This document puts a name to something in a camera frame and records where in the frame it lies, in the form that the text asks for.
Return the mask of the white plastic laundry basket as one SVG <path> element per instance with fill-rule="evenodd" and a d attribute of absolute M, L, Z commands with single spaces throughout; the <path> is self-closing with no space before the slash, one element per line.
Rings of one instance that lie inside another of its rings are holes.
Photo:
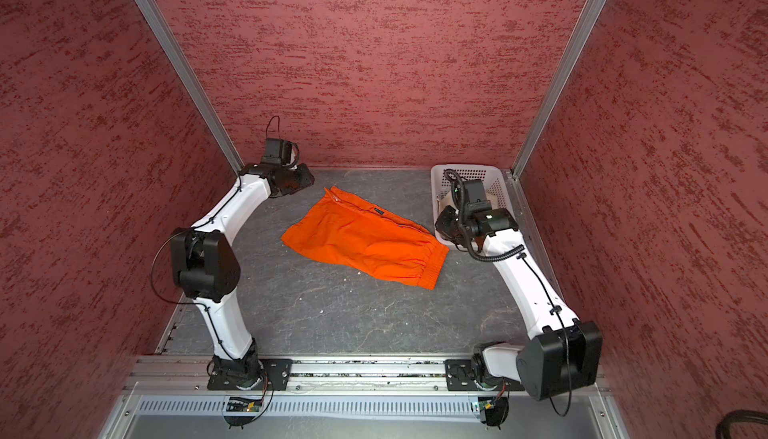
<path fill-rule="evenodd" d="M 457 210 L 460 213 L 463 213 L 460 211 L 458 186 L 462 181 L 467 180 L 482 180 L 485 191 L 497 196 L 499 201 L 498 208 L 506 208 L 513 215 L 510 197 L 504 185 L 503 175 L 499 169 L 484 165 L 437 165 L 431 169 L 431 196 L 434 229 L 437 217 L 440 215 L 437 214 L 437 203 L 446 194 L 451 194 L 452 199 L 458 206 Z M 443 245 L 456 247 L 454 244 L 442 239 L 436 232 L 436 229 L 435 237 L 438 242 Z"/>

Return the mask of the orange shorts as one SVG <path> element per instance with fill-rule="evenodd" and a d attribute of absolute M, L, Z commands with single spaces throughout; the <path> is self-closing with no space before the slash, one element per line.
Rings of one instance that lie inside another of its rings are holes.
<path fill-rule="evenodd" d="M 308 259 L 432 290 L 449 249 L 423 226 L 337 187 L 282 236 Z"/>

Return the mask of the beige shorts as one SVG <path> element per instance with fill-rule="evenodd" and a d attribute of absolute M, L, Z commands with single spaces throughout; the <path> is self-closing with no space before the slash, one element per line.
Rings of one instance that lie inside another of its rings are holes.
<path fill-rule="evenodd" d="M 491 203 L 492 209 L 497 209 L 499 207 L 499 201 L 496 195 L 490 192 L 486 192 L 486 198 Z M 455 210 L 458 209 L 458 206 L 455 204 L 450 193 L 446 194 L 441 200 L 438 201 L 437 214 L 440 214 L 446 207 L 453 207 Z"/>

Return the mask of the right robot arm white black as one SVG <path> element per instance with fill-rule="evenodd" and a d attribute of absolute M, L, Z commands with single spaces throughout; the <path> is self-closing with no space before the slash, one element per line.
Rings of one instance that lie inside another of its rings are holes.
<path fill-rule="evenodd" d="M 536 400 L 588 387 L 597 380 L 603 337 L 580 320 L 554 290 L 505 209 L 469 215 L 453 206 L 438 215 L 436 232 L 481 263 L 494 265 L 523 318 L 528 341 L 500 342 L 473 357 L 474 380 L 490 387 L 502 380 L 522 386 Z"/>

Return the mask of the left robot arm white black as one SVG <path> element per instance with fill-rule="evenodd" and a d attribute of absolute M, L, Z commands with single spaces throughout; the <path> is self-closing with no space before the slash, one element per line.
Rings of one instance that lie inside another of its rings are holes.
<path fill-rule="evenodd" d="M 258 164 L 241 172 L 230 192 L 206 216 L 188 228 L 174 230 L 158 252 L 169 250 L 172 281 L 183 292 L 182 300 L 171 300 L 158 291 L 155 272 L 160 254 L 154 256 L 148 278 L 153 294 L 167 304 L 198 310 L 211 336 L 210 390 L 278 388 L 242 317 L 237 297 L 242 269 L 232 243 L 265 201 L 294 194 L 314 182 L 305 164 Z"/>

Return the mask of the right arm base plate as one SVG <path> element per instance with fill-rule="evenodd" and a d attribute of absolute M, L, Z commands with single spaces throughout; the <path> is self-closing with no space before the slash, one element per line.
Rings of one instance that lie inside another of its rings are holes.
<path fill-rule="evenodd" d="M 479 355 L 471 359 L 444 361 L 446 383 L 449 391 L 523 392 L 523 386 L 511 379 L 492 376 Z"/>

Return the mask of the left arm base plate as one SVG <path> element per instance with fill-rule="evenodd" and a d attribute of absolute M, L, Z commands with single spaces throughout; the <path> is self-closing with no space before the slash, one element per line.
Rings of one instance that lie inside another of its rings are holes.
<path fill-rule="evenodd" d="M 261 359 L 260 362 L 260 375 L 253 381 L 236 378 L 210 362 L 207 389 L 209 391 L 234 391 L 246 394 L 263 393 L 269 389 L 285 391 L 294 361 L 287 358 L 272 358 Z"/>

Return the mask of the left corner aluminium post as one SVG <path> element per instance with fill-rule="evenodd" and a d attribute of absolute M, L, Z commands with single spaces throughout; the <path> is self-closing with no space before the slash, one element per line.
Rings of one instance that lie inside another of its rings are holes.
<path fill-rule="evenodd" d="M 233 171 L 239 172 L 244 167 L 244 162 L 156 0 L 134 0 L 134 2 L 230 167 Z"/>

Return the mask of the corner aluminium post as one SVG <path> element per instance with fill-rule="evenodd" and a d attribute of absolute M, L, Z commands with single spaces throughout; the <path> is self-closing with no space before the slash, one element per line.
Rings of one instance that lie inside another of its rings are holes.
<path fill-rule="evenodd" d="M 156 0 L 134 0 L 134 2 L 230 167 L 233 171 L 239 172 L 244 167 L 244 162 Z"/>
<path fill-rule="evenodd" d="M 550 85 L 531 124 L 529 133 L 512 167 L 513 180 L 519 181 L 522 178 L 523 172 L 535 151 L 606 3 L 607 0 L 585 1 Z"/>

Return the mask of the aluminium mounting rail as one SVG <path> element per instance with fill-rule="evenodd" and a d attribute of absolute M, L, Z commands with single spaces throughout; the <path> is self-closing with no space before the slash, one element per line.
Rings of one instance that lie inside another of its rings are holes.
<path fill-rule="evenodd" d="M 463 355 L 352 355 L 276 357 L 294 361 L 285 391 L 280 395 L 452 395 L 495 392 L 449 391 L 444 361 L 469 359 Z M 141 356 L 133 365 L 123 386 L 125 393 L 136 394 L 216 394 L 234 391 L 209 391 L 210 359 L 193 355 Z"/>

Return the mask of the right corner aluminium post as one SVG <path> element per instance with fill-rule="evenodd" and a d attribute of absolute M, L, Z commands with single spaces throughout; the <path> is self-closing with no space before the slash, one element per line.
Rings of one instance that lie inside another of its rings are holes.
<path fill-rule="evenodd" d="M 550 85 L 531 124 L 529 133 L 512 167 L 513 180 L 519 181 L 522 178 L 523 172 L 535 151 L 606 3 L 607 0 L 585 1 Z"/>

